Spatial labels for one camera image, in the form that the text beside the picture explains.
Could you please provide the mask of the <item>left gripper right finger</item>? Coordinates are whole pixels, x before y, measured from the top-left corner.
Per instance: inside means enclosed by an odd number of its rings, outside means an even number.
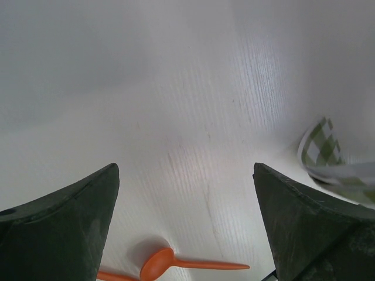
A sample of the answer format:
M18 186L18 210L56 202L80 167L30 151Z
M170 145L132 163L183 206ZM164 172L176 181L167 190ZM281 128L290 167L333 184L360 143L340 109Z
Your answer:
M254 185L278 280L374 280L374 210L263 164Z

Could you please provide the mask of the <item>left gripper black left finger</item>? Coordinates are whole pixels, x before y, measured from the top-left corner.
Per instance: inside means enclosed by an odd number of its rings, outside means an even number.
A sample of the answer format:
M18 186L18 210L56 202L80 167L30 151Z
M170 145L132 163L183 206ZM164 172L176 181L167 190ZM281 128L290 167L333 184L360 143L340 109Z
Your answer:
M1 211L1 280L95 280L119 187L112 163Z

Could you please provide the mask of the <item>green white checkered cloth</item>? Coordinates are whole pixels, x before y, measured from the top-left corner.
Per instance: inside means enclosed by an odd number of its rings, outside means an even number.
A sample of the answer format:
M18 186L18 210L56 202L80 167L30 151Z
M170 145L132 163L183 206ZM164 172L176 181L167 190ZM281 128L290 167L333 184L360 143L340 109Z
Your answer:
M314 120L299 143L297 158L323 189L374 208L374 161L345 162L330 118Z

